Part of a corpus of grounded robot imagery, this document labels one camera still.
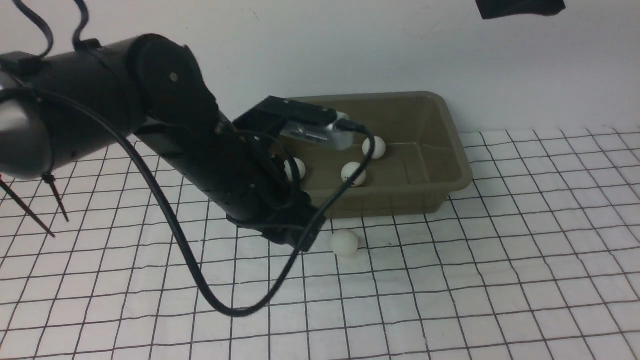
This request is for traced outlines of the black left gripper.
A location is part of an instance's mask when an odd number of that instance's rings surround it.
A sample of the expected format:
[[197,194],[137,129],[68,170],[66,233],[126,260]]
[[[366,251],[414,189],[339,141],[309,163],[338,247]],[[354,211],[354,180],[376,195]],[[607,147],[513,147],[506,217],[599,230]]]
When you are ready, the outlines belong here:
[[310,251],[327,218],[318,214],[319,208],[312,203],[311,196],[302,190],[295,194],[291,207],[283,210],[268,210],[265,214],[249,221],[240,221],[230,215],[226,219],[239,228],[255,230],[262,237],[277,245],[300,246],[302,253]]

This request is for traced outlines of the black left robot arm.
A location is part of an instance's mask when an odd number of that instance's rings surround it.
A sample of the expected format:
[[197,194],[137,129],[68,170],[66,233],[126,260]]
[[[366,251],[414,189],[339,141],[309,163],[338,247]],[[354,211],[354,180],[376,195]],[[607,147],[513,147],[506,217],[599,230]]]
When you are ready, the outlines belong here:
[[157,35],[41,58],[1,55],[1,173],[47,180],[51,173],[130,135],[183,175],[241,228],[279,245],[313,246],[325,217],[275,140],[331,125],[338,113],[268,96],[230,121],[186,46]]

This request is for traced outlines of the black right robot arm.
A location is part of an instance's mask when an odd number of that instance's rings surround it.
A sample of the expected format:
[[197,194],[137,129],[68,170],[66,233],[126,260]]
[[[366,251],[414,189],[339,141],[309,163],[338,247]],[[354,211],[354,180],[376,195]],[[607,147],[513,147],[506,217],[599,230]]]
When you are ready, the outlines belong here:
[[566,10],[564,0],[476,0],[484,20],[533,15],[550,18]]

